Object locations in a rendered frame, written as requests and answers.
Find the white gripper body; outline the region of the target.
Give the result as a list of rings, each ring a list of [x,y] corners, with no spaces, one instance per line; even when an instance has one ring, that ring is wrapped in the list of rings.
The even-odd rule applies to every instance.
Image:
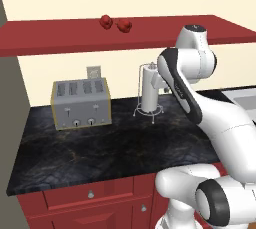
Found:
[[[165,87],[165,81],[158,72],[153,74],[151,85],[154,89],[161,89]]]

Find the grey sink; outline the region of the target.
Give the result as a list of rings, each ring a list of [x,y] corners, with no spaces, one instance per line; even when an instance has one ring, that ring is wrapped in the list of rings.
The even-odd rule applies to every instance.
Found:
[[[242,107],[256,123],[256,87],[247,89],[225,90],[223,94],[234,104]]]

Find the red cabinet shelf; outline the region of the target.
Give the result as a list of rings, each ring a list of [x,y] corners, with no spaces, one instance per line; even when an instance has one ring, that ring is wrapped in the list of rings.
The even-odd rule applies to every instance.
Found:
[[[171,47],[186,24],[207,29],[211,45],[255,43],[256,32],[215,15],[134,17],[128,33],[98,19],[9,21],[0,27],[0,57]]]

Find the white paper towel roll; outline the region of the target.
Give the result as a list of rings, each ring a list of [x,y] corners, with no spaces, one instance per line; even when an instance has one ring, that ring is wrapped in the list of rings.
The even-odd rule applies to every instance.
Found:
[[[156,71],[157,69],[155,65],[148,64],[143,66],[141,108],[147,113],[157,109],[158,90],[155,89],[151,83]]]

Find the grey four-slot toaster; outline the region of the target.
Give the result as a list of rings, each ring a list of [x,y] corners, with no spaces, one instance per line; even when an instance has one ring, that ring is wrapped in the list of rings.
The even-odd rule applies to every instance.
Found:
[[[57,130],[109,125],[111,96],[105,78],[55,81],[51,109]]]

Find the narrow red cupboard door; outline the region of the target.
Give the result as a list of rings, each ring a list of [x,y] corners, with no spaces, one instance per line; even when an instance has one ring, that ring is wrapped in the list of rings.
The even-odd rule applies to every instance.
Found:
[[[149,229],[150,227],[154,180],[154,173],[134,177],[132,229]],[[145,212],[141,212],[142,204],[147,208]]]

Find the red drawer front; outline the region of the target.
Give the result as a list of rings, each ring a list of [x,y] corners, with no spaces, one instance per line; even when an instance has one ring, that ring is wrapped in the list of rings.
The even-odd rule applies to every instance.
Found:
[[[94,198],[88,198],[88,191],[94,192]],[[78,205],[91,204],[133,195],[133,178],[121,178],[96,183],[76,185],[43,192],[47,208],[57,210]]]

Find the wide red cupboard door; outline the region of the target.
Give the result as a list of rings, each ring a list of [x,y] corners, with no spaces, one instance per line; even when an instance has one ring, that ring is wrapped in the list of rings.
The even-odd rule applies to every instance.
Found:
[[[69,211],[52,218],[54,229],[131,229],[132,205],[127,203]]]

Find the tall grey side panel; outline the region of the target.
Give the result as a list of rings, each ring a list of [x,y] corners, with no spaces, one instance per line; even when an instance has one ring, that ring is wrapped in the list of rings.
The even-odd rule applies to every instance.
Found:
[[[29,109],[18,58],[0,55],[0,229],[28,229],[17,198],[6,189]]]

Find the grey wall socket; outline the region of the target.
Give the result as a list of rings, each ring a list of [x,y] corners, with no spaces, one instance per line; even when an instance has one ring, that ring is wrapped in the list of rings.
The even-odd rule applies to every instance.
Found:
[[[100,66],[88,66],[87,70],[87,78],[95,79],[101,77],[101,67]]]

